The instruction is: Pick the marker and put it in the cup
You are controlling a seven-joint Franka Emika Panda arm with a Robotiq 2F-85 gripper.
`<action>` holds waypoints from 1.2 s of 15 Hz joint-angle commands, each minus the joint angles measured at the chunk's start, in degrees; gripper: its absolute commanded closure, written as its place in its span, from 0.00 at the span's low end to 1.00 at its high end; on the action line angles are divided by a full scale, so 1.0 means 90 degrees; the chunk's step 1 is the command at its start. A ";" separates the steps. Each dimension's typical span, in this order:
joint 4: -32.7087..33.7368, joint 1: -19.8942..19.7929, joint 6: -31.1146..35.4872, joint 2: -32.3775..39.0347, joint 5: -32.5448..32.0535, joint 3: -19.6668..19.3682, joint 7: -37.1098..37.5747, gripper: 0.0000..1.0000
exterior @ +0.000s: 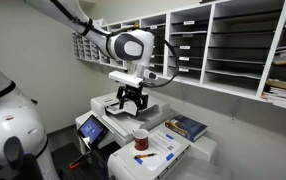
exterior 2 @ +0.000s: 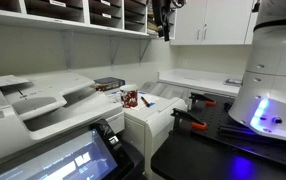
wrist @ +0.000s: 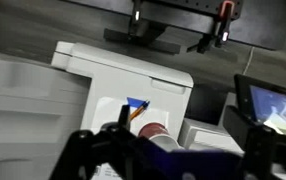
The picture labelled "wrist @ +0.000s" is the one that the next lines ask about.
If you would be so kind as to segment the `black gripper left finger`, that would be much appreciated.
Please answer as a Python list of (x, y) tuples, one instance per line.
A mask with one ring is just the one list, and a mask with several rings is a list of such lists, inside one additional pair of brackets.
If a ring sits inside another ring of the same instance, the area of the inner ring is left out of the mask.
[(130, 132), (130, 106), (123, 105), (117, 121), (104, 124), (97, 134), (78, 130), (70, 135), (49, 180), (91, 180), (103, 164), (122, 180), (168, 180), (152, 161), (153, 151), (161, 149)]

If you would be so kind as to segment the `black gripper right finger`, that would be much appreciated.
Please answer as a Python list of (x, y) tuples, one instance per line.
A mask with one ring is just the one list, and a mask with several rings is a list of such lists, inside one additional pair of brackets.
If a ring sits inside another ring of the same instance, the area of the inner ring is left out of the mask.
[(238, 175), (244, 180), (281, 180), (272, 167), (280, 164), (286, 172), (286, 135), (248, 119), (237, 107), (228, 105), (223, 126), (244, 151)]

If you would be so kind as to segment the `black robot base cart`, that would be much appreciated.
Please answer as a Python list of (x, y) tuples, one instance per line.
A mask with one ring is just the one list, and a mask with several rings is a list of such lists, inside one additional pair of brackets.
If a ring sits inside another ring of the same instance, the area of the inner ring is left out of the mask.
[[(125, 33), (107, 30), (110, 39), (149, 45), (168, 26), (201, 33), (190, 49), (203, 53), (215, 46), (219, 14), (225, 0), (65, 0), (129, 18)], [(268, 50), (279, 50), (286, 42), (286, 0), (231, 0), (228, 41)]]

